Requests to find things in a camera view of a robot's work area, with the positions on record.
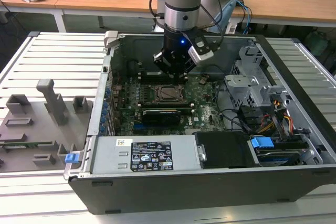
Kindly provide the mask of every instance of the white slatted table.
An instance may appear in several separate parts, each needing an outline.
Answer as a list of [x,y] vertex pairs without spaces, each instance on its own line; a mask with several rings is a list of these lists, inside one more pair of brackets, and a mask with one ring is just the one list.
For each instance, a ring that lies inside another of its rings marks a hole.
[[[44,100],[35,91],[40,78],[54,79],[55,91],[65,100],[81,93],[94,101],[104,56],[102,41],[103,34],[41,33],[27,38],[0,74],[1,118],[7,113],[5,103],[11,94],[25,92],[29,101]],[[336,223],[335,185],[317,188],[293,203],[94,216],[62,173],[0,174],[0,223]]]
[[[301,44],[291,39],[268,38],[268,42],[303,87],[310,99],[336,130],[336,80]],[[275,82],[281,81],[269,67]]]
[[12,94],[44,101],[36,90],[39,79],[53,79],[65,101],[85,95],[93,101],[104,58],[104,34],[40,33],[28,37],[0,75],[0,120]]

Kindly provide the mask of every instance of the green circuit board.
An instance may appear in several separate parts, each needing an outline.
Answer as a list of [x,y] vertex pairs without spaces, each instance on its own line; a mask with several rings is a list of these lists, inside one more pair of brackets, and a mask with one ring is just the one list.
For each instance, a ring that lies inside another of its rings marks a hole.
[[189,135],[196,131],[222,131],[225,130],[223,120],[219,117],[216,103],[213,101],[216,93],[215,85],[206,82],[201,85],[201,75],[190,75],[188,82],[180,85],[183,101],[194,103],[191,108],[176,108],[181,111],[181,120],[178,126],[170,127],[145,127],[141,122],[143,109],[138,107],[138,102],[151,103],[155,100],[156,85],[143,85],[135,78],[129,78],[122,84],[123,92],[119,93],[116,111],[120,123],[118,135]]

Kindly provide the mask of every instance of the white sticker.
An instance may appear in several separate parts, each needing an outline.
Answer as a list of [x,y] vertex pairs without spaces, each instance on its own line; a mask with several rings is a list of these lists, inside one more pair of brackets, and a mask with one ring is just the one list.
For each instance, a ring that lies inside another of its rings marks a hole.
[[117,139],[116,146],[131,146],[133,139]]
[[5,149],[25,149],[24,145],[4,146]]

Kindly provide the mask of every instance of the yellow wire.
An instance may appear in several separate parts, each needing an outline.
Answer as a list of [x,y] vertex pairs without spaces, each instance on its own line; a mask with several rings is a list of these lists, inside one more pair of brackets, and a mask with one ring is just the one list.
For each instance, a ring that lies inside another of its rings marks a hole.
[[271,128],[274,125],[274,122],[271,122],[269,125],[267,125],[265,128],[261,129],[258,133],[264,132]]
[[291,119],[288,116],[284,116],[284,118],[286,118],[288,120],[288,127],[289,127],[289,131],[291,132],[291,129],[292,129]]

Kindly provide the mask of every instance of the blue tab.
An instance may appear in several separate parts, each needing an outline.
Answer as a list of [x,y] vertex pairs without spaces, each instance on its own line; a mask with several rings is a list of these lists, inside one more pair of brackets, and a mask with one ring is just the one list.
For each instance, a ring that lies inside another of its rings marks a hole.
[[65,163],[66,164],[78,164],[79,163],[79,153],[68,153],[65,156]]
[[256,136],[251,139],[253,148],[273,148],[274,144],[270,137]]

